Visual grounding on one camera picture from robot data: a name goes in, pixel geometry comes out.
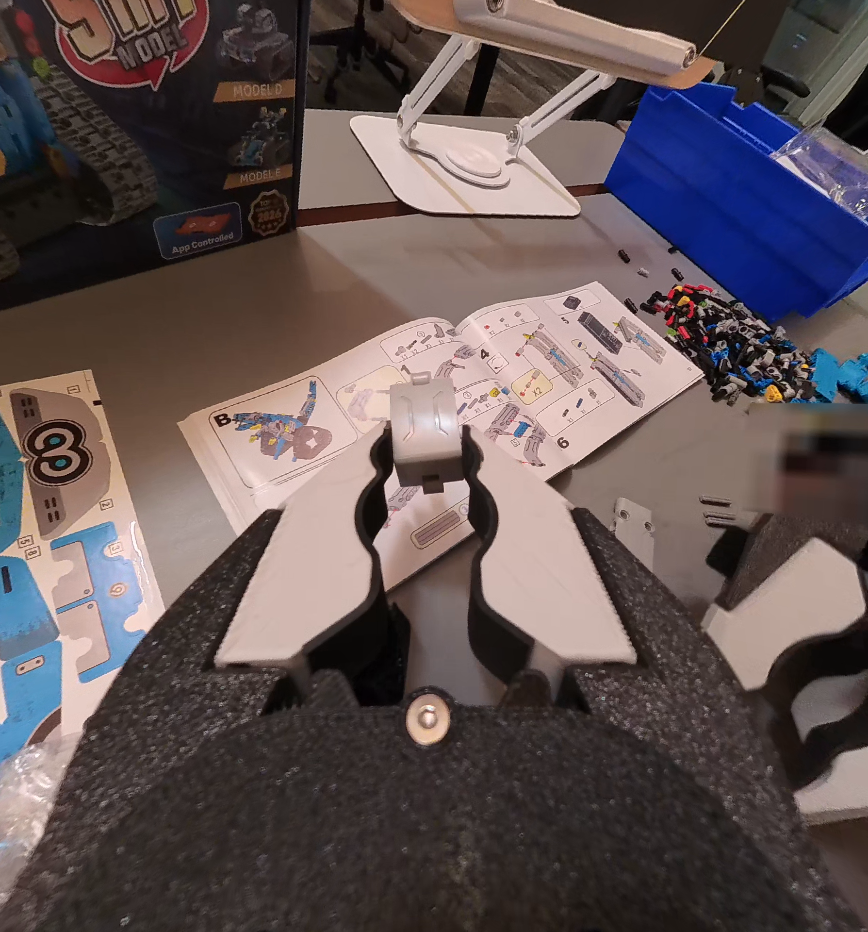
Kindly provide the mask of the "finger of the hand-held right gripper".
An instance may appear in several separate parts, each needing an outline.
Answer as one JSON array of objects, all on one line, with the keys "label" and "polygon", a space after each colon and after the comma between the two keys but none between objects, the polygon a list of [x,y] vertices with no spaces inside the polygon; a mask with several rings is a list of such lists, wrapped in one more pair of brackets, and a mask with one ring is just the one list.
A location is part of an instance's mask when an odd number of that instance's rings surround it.
[{"label": "finger of the hand-held right gripper", "polygon": [[[794,699],[793,721],[801,740],[817,726],[854,712],[868,693],[868,668],[809,683]],[[841,754],[813,783],[794,792],[809,824],[868,817],[868,747]]]},{"label": "finger of the hand-held right gripper", "polygon": [[748,692],[766,686],[786,651],[868,618],[868,584],[848,557],[811,539],[732,609],[712,604],[703,632]]}]

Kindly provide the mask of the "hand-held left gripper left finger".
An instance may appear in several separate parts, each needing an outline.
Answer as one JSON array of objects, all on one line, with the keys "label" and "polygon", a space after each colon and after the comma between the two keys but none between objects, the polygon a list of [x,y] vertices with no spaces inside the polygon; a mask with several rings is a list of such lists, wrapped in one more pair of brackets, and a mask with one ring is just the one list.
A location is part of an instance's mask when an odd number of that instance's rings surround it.
[{"label": "hand-held left gripper left finger", "polygon": [[377,426],[294,492],[214,655],[219,670],[278,670],[304,690],[337,671],[356,693],[389,639],[374,541],[388,519],[390,426]]}]

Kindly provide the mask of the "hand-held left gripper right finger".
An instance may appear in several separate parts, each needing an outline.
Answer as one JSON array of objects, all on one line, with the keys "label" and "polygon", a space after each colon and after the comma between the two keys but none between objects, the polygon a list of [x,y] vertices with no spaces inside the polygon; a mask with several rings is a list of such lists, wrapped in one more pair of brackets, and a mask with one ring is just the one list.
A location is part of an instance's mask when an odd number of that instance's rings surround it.
[{"label": "hand-held left gripper right finger", "polygon": [[468,641],[510,685],[521,672],[560,686],[576,666],[637,664],[573,506],[479,429],[463,428],[472,561]]}]

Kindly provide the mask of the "grey curved panel piece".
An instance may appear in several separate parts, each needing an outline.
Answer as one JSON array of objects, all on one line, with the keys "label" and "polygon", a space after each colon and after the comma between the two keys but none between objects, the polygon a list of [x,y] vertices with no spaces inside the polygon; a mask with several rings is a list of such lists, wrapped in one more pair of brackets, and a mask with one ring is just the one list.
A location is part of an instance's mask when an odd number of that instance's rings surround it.
[{"label": "grey curved panel piece", "polygon": [[415,372],[390,387],[393,467],[402,486],[440,494],[463,480],[462,438],[450,379]]}]

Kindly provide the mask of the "instruction booklet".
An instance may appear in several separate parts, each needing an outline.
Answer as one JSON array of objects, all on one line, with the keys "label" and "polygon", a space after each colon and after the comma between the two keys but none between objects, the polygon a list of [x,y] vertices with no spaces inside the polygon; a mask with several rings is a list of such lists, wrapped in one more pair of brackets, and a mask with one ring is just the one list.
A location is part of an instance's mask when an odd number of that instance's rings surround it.
[{"label": "instruction booklet", "polygon": [[600,283],[414,320],[180,423],[236,533],[389,416],[390,388],[449,379],[461,427],[548,481],[693,386],[696,367]]}]

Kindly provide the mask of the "pile of small building pins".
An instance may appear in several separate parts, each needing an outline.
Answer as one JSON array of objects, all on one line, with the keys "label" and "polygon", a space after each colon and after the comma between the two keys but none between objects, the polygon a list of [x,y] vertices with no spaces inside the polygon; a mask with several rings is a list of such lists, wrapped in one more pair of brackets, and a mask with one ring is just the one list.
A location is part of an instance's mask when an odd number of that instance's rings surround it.
[{"label": "pile of small building pins", "polygon": [[704,284],[677,283],[668,292],[623,302],[635,314],[662,318],[667,343],[703,373],[714,402],[819,400],[809,353],[737,299],[724,299]]}]

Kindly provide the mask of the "blue plastic bin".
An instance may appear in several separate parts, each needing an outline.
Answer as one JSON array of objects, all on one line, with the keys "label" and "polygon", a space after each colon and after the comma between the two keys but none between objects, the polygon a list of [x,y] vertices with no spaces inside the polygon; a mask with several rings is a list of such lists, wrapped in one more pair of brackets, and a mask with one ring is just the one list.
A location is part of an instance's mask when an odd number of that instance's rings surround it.
[{"label": "blue plastic bin", "polygon": [[868,220],[773,159],[797,133],[733,87],[650,86],[605,184],[752,311],[808,318],[868,282]]}]

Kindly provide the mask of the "small clear plastic bag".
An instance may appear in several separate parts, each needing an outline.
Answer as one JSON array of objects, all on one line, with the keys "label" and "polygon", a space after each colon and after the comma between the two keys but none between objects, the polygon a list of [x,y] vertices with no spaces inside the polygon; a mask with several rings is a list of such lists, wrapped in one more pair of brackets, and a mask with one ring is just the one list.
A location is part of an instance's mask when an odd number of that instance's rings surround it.
[{"label": "small clear plastic bag", "polygon": [[868,156],[816,124],[770,157],[853,216],[868,219]]}]

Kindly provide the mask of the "grey flat panel piece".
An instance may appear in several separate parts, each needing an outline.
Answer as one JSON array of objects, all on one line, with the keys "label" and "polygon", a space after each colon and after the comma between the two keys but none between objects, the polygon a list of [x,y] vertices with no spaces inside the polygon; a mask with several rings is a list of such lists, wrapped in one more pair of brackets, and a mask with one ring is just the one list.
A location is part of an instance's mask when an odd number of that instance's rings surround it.
[{"label": "grey flat panel piece", "polygon": [[614,502],[612,531],[635,558],[649,569],[655,554],[655,526],[650,509],[619,497]]}]

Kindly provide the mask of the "blue grey sticker sheet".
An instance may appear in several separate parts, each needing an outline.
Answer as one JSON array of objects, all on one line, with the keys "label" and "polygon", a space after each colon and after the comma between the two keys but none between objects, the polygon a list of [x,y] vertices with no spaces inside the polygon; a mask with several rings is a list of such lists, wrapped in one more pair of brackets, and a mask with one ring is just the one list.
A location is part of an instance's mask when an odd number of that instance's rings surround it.
[{"label": "blue grey sticker sheet", "polygon": [[163,610],[92,372],[0,385],[0,764],[79,735]]}]

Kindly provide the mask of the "dark toy kit box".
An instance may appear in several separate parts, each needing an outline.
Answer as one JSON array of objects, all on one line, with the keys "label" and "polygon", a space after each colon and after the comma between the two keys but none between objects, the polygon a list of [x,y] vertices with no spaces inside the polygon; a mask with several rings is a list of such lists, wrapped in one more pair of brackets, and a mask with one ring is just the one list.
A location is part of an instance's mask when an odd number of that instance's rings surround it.
[{"label": "dark toy kit box", "polygon": [[0,1],[0,311],[295,229],[309,24]]}]

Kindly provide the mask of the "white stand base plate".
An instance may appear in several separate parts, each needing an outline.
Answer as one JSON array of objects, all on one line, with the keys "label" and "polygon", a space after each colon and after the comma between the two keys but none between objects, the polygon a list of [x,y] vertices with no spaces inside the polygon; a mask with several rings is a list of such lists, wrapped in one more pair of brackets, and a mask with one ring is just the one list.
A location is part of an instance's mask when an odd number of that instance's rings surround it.
[{"label": "white stand base plate", "polygon": [[[450,35],[395,117],[357,115],[350,129],[395,197],[428,215],[575,217],[580,207],[528,145],[617,77],[687,88],[713,61],[670,33],[630,28],[537,1],[394,2],[408,21]],[[508,132],[422,122],[483,44],[586,65]]]}]

